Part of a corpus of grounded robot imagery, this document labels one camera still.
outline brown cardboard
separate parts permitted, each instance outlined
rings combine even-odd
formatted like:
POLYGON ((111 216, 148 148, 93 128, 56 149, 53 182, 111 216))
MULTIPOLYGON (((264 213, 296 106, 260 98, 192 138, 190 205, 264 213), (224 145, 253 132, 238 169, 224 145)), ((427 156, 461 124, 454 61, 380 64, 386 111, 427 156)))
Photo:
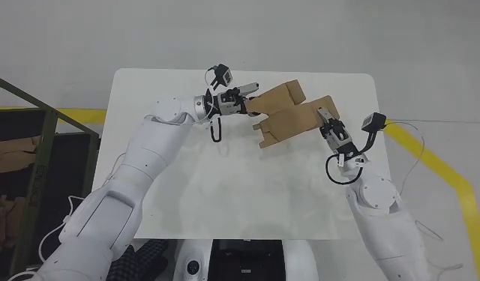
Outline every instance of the brown cardboard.
POLYGON ((35 161, 40 137, 0 142, 0 173, 24 169, 35 161))
POLYGON ((246 102, 248 112, 271 115, 279 110, 298 105, 305 101, 305 95, 298 80, 275 86, 253 100, 246 102))
POLYGON ((334 118, 340 118, 330 96, 309 103, 288 106, 270 114, 267 119, 253 126, 254 130, 262 130, 263 142, 259 143, 259 146, 265 148, 305 131, 323 126, 323 121, 317 112, 320 107, 327 108, 334 118))
POLYGON ((20 233, 20 223, 22 222, 23 211, 25 210, 26 199, 23 197, 16 197, 13 202, 13 207, 7 214, 7 228, 6 235, 8 241, 5 243, 6 247, 13 247, 17 242, 20 233))

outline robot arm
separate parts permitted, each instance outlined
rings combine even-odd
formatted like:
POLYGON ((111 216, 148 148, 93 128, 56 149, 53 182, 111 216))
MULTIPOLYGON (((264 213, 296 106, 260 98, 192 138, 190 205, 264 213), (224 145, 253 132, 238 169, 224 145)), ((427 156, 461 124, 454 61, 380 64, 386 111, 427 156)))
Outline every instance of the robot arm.
POLYGON ((258 84, 246 86, 248 91, 234 88, 226 91, 228 95, 212 97, 207 92, 190 99, 158 101, 130 140, 115 174, 65 218, 60 247, 33 280, 105 280, 111 262, 120 258, 140 226, 147 191, 174 161, 192 125, 215 114, 246 113, 245 95, 256 91, 258 84), (227 96, 232 107, 221 107, 229 101, 219 99, 227 96))
MULTIPOLYGON (((353 181, 346 182, 346 199, 368 252, 389 281, 430 281, 425 244, 413 218, 395 186, 378 176, 364 154, 373 141, 358 151, 341 121, 327 109, 318 112, 324 121, 321 133, 328 146, 336 157, 344 157, 340 173, 353 181)), ((370 134, 382 129, 385 116, 381 117, 377 113, 368 117, 362 129, 370 134)))

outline yellow floor line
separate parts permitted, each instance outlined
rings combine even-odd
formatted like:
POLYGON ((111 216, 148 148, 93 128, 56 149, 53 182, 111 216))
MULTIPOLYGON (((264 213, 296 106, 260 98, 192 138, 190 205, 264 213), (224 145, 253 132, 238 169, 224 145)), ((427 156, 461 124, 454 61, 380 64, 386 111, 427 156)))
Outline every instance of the yellow floor line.
MULTIPOLYGON (((21 109, 25 107, 0 107, 1 109, 21 109)), ((82 124, 103 124, 107 111, 105 109, 58 108, 66 116, 82 124)))
MULTIPOLYGON (((422 143, 402 127, 397 124, 390 124, 385 129, 385 133, 415 157, 420 156, 422 143)), ((437 155, 427 148, 424 150, 420 161, 457 192, 478 276, 480 274, 480 212, 477 207, 473 186, 449 164, 438 158, 437 155)))

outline black cable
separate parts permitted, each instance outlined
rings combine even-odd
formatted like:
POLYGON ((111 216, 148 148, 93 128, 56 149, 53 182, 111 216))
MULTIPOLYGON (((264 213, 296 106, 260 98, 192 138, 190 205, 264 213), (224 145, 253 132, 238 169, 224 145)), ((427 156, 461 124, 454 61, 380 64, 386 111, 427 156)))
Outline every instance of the black cable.
POLYGON ((217 139, 215 138, 215 135, 214 135, 213 124, 210 123, 210 135, 211 135, 211 140, 213 140, 213 142, 221 142, 222 140, 222 122, 220 120, 220 117, 217 118, 217 121, 218 121, 218 138, 217 139))
MULTIPOLYGON (((374 142, 375 142, 375 138, 377 137, 377 132, 374 132, 374 133, 369 133, 368 134, 368 139, 367 139, 367 143, 365 144, 365 146, 363 147, 363 149, 361 149, 358 153, 355 153, 354 155, 348 157, 345 159, 345 161, 347 160, 351 160, 352 158, 355 158, 357 157, 358 155, 361 155, 363 153, 365 153, 366 151, 370 150, 373 145, 374 145, 374 142)), ((354 179, 350 180, 350 181, 347 181, 347 182, 339 182, 339 181, 336 181, 335 179, 333 179, 330 175, 330 172, 329 172, 329 162, 332 158, 334 157, 338 157, 340 156, 339 154, 333 154, 333 155, 330 155, 328 158, 327 158, 327 161, 325 161, 325 171, 327 173, 327 176, 328 176, 328 179, 330 179, 331 182, 335 183, 335 184, 339 184, 339 185, 348 185, 348 184, 352 184, 354 183, 355 181, 357 181, 360 176, 362 175, 362 172, 363 172, 363 167, 361 167, 359 170, 358 170, 358 174, 357 176, 354 177, 354 179)))
POLYGON ((338 182, 336 181, 335 179, 333 179, 330 175, 330 172, 329 172, 329 162, 330 160, 333 158, 333 157, 336 157, 338 156, 338 154, 334 154, 334 155, 330 155, 330 157, 327 158, 327 161, 325 162, 325 170, 327 172, 327 176, 328 176, 328 179, 330 179, 331 182, 335 183, 335 184, 338 184, 338 185, 348 185, 348 184, 352 184, 354 183, 355 181, 357 181, 359 178, 360 178, 360 175, 362 175, 362 172, 363 172, 363 168, 360 168, 360 170, 358 171, 358 174, 357 176, 350 180, 350 181, 347 181, 347 182, 338 182))

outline white table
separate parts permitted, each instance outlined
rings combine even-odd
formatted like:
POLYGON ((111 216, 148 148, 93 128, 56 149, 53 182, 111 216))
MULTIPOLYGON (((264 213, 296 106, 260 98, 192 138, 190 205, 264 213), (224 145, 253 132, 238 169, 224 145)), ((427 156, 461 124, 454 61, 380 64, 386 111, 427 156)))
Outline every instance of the white table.
MULTIPOLYGON (((104 182, 154 101, 204 94, 204 73, 116 72, 93 189, 104 182)), ((367 139, 362 120, 379 110, 374 81, 365 74, 233 71, 232 75, 233 86, 258 82, 256 94, 292 79, 299 80, 307 101, 330 94, 358 148, 367 139)), ((332 152, 320 132, 312 130, 260 149, 262 135, 252 125, 263 118, 222 118, 220 144, 211 141, 208 124, 193 126, 174 164, 151 186, 136 238, 358 238, 344 187, 325 174, 324 163, 332 152)), ((379 173, 390 176, 381 133, 367 155, 379 173)))

